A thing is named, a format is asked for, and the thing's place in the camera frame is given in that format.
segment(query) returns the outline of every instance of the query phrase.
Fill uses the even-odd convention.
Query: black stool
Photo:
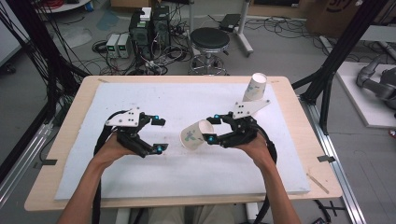
[[[190,39],[192,46],[201,51],[201,54],[191,60],[189,74],[214,76],[223,72],[227,75],[223,60],[212,55],[222,51],[228,54],[225,51],[230,43],[227,34],[216,28],[204,27],[194,30]]]

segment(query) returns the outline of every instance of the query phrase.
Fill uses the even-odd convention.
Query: paper cup
[[[181,131],[180,141],[183,147],[195,150],[205,141],[202,134],[213,132],[212,124],[206,119],[202,119]]]
[[[245,90],[244,101],[260,100],[264,96],[267,76],[263,73],[255,73],[251,76],[247,89]]]

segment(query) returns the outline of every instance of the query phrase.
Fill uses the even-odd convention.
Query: person's left forearm
[[[58,223],[86,224],[89,222],[93,198],[105,168],[103,165],[90,161]]]

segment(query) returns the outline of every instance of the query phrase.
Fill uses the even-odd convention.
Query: gray pants
[[[150,208],[148,210],[148,224],[184,224],[183,206]],[[233,206],[205,205],[194,208],[192,224],[234,224]]]

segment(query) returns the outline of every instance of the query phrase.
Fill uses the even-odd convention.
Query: chair base
[[[189,75],[228,76],[223,60],[211,53],[194,56],[190,62]]]

